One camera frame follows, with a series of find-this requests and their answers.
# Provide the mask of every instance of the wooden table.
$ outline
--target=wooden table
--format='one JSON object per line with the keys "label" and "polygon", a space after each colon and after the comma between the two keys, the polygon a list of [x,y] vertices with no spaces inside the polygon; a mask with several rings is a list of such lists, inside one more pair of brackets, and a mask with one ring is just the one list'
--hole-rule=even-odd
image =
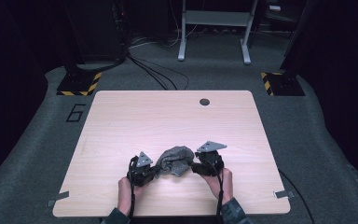
{"label": "wooden table", "polygon": [[[201,105],[200,99],[209,105]],[[117,206],[117,182],[143,151],[154,163],[167,149],[196,151],[206,141],[233,172],[234,196],[247,214],[284,214],[290,204],[249,91],[99,91],[60,192],[56,217],[107,217]],[[191,169],[154,179],[136,202],[135,216],[214,215],[217,200]]]}

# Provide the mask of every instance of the yellow and black tape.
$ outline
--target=yellow and black tape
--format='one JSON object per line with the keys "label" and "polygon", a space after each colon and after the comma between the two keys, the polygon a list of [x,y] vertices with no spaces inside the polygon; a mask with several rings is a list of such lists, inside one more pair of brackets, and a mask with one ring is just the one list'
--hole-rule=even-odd
{"label": "yellow and black tape", "polygon": [[97,87],[98,81],[100,80],[102,73],[98,73],[95,75],[94,79],[92,80],[91,85],[87,91],[57,91],[57,95],[92,95],[95,88]]}
{"label": "yellow and black tape", "polygon": [[266,88],[268,95],[274,95],[274,92],[272,91],[271,85],[269,84],[268,75],[274,75],[274,76],[280,76],[282,73],[261,73],[261,78],[263,78],[264,87]]}

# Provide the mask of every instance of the hand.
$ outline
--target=hand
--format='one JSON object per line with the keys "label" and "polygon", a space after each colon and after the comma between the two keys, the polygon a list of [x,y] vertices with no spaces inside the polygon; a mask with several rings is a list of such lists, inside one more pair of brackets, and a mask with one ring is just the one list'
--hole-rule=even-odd
{"label": "hand", "polygon": [[[207,176],[201,175],[201,177],[209,185],[209,188],[212,191],[212,194],[216,199],[219,199],[220,184],[217,176]],[[220,178],[223,178],[223,200],[222,204],[230,201],[233,196],[233,186],[232,186],[232,172],[227,168],[223,168],[222,173],[220,173]]]}
{"label": "hand", "polygon": [[[133,193],[135,194],[135,200],[142,196],[148,185],[149,184],[146,184],[142,187],[135,186],[133,190]],[[117,209],[126,216],[129,215],[131,210],[131,183],[127,177],[122,177],[118,181]]]}

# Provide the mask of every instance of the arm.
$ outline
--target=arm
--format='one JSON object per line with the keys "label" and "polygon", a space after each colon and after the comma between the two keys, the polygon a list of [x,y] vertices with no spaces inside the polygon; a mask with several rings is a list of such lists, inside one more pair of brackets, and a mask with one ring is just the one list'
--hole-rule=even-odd
{"label": "arm", "polygon": [[[252,220],[245,215],[240,204],[233,196],[232,172],[223,168],[223,200],[222,200],[222,217],[225,224],[253,224]],[[219,197],[220,185],[216,176],[201,176],[209,185],[212,194],[216,199]]]}
{"label": "arm", "polygon": [[[135,187],[135,199],[138,199],[144,193],[146,187]],[[118,203],[112,213],[101,224],[128,224],[130,219],[128,214],[131,210],[131,184],[127,177],[122,177],[118,181]]]}

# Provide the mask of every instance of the crumpled cloth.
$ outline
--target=crumpled cloth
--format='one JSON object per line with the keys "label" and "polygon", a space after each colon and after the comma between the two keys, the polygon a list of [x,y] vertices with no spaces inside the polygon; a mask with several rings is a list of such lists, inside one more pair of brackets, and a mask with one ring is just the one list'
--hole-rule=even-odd
{"label": "crumpled cloth", "polygon": [[194,153],[188,147],[173,147],[166,150],[159,157],[156,165],[161,168],[155,174],[155,178],[159,178],[160,175],[166,175],[171,173],[180,177],[190,167],[189,165],[194,160]]}

